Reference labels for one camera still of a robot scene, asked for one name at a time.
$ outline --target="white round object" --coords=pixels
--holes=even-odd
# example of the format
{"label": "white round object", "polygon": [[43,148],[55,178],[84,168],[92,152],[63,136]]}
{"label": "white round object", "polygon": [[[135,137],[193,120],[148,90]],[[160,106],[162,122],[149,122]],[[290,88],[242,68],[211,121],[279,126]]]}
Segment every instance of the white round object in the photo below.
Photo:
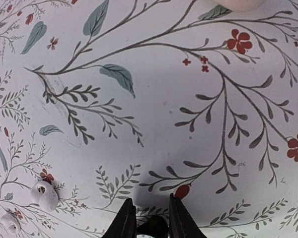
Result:
{"label": "white round object", "polygon": [[250,11],[256,9],[264,0],[215,0],[232,11]]}
{"label": "white round object", "polygon": [[21,226],[19,221],[13,215],[11,215],[10,213],[6,213],[3,217],[1,217],[1,222],[4,227],[10,232],[10,234],[19,234]]}
{"label": "white round object", "polygon": [[57,208],[59,197],[48,182],[37,182],[31,189],[30,194],[32,200],[39,204],[43,211],[52,212]]}

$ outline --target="blue-green leaf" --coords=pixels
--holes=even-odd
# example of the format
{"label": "blue-green leaf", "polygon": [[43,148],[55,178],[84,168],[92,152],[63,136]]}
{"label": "blue-green leaf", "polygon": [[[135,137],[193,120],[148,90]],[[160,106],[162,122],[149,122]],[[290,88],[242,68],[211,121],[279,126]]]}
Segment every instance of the blue-green leaf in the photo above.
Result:
{"label": "blue-green leaf", "polygon": [[96,36],[106,17],[109,0],[105,0],[89,16],[83,27],[83,34],[86,36]]}
{"label": "blue-green leaf", "polygon": [[3,198],[5,201],[10,201],[13,199],[13,192],[9,192],[6,194],[6,196],[4,196]]}
{"label": "blue-green leaf", "polygon": [[46,125],[46,126],[42,127],[39,131],[40,135],[42,135],[42,136],[47,136],[48,134],[53,133],[53,132],[64,133],[54,125]]}
{"label": "blue-green leaf", "polygon": [[201,16],[198,17],[200,21],[206,21],[206,20],[214,20],[216,18],[225,16],[232,11],[227,9],[226,7],[223,7],[221,5],[217,5],[214,8],[212,8],[210,11],[202,14]]}
{"label": "blue-green leaf", "polygon": [[43,21],[39,21],[38,23],[36,23],[30,33],[23,51],[21,52],[21,55],[25,55],[26,53],[28,53],[29,50],[35,45],[35,43],[37,43],[38,40],[40,40],[44,36],[46,30],[47,26],[44,25]]}
{"label": "blue-green leaf", "polygon": [[5,159],[5,156],[1,150],[1,147],[0,147],[0,158],[1,158],[1,162],[2,162],[2,166],[3,166],[3,170],[5,172],[8,171],[8,164],[6,163],[6,159]]}
{"label": "blue-green leaf", "polygon": [[119,65],[106,64],[100,68],[99,72],[116,79],[120,86],[128,90],[134,98],[136,97],[133,89],[133,79],[128,70]]}

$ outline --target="black object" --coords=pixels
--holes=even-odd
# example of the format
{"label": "black object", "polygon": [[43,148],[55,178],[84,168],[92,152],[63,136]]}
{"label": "black object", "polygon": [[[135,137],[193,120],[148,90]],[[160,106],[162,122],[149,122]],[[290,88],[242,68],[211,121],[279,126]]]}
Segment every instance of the black object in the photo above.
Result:
{"label": "black object", "polygon": [[153,215],[148,221],[137,227],[137,234],[147,235],[152,238],[168,238],[168,224],[163,217]]}
{"label": "black object", "polygon": [[173,194],[169,201],[169,228],[165,219],[158,215],[151,216],[137,227],[136,208],[132,199],[128,198],[102,238],[136,238],[137,235],[148,235],[152,238],[207,238],[181,200]]}

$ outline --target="botanical pattern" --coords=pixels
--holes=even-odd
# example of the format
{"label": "botanical pattern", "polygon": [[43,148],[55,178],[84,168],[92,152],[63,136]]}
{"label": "botanical pattern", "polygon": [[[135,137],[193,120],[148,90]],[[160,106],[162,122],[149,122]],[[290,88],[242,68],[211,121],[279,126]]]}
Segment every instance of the botanical pattern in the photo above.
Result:
{"label": "botanical pattern", "polygon": [[68,0],[0,0],[0,55],[3,61],[7,47],[15,53],[14,42],[23,38],[15,35],[21,25],[30,25],[34,18],[40,19],[44,7],[71,6]]}
{"label": "botanical pattern", "polygon": [[101,238],[129,197],[167,220],[173,192],[207,237],[298,233],[298,0],[127,2],[0,0],[0,217]]}
{"label": "botanical pattern", "polygon": [[19,131],[24,129],[24,125],[29,125],[30,117],[27,115],[25,107],[22,107],[21,102],[25,93],[28,91],[28,85],[19,91],[9,90],[9,81],[11,81],[12,70],[6,71],[0,77],[0,120],[2,118],[10,118],[17,124]]}

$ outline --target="small red flower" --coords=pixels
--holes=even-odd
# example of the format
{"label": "small red flower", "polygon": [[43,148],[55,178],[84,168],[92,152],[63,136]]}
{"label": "small red flower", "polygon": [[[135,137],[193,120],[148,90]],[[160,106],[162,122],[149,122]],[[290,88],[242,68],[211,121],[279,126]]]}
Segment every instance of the small red flower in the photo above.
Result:
{"label": "small red flower", "polygon": [[250,41],[248,41],[250,39],[248,33],[241,32],[239,36],[238,34],[239,31],[237,29],[232,30],[233,39],[229,39],[227,41],[227,47],[230,50],[233,50],[236,47],[237,51],[240,54],[244,55],[246,53],[246,50],[251,49],[253,47],[253,44]]}
{"label": "small red flower", "polygon": [[297,139],[293,138],[288,141],[288,147],[290,150],[287,151],[287,156],[289,158],[294,158],[294,161],[298,162],[298,135]]}
{"label": "small red flower", "polygon": [[42,171],[43,172],[40,173],[42,180],[48,182],[49,184],[52,184],[52,181],[54,180],[53,176],[51,174],[48,174],[46,169],[43,169]]}
{"label": "small red flower", "polygon": [[54,39],[54,36],[52,37],[52,39],[50,39],[50,44],[46,47],[46,48],[51,48],[52,49],[52,51],[53,50],[55,50],[55,45],[57,45],[57,43],[59,42],[59,39],[58,38],[56,38],[56,39]]}
{"label": "small red flower", "polygon": [[202,66],[202,72],[208,73],[209,72],[209,67],[207,65]]}
{"label": "small red flower", "polygon": [[175,192],[174,197],[183,199],[186,195],[188,195],[190,191],[190,186],[185,184],[181,185],[180,187],[177,188],[177,191]]}
{"label": "small red flower", "polygon": [[7,12],[10,12],[12,9],[13,5],[8,6],[8,8],[6,9]]}
{"label": "small red flower", "polygon": [[5,135],[7,136],[7,137],[9,137],[9,132],[8,132],[8,129],[5,127],[4,128],[4,133],[5,133]]}
{"label": "small red flower", "polygon": [[26,17],[25,25],[29,25],[33,21],[33,14],[29,14]]}
{"label": "small red flower", "polygon": [[18,211],[16,208],[15,208],[14,210],[15,210],[15,211],[14,211],[13,214],[14,214],[16,217],[18,217],[20,220],[23,219],[22,213],[21,213],[20,211]]}
{"label": "small red flower", "polygon": [[205,56],[203,56],[203,57],[201,58],[201,62],[202,62],[203,64],[206,64],[208,61],[209,61],[209,59],[206,58]]}
{"label": "small red flower", "polygon": [[184,63],[185,66],[188,66],[191,63],[191,61],[185,59],[184,61],[182,61],[182,63]]}

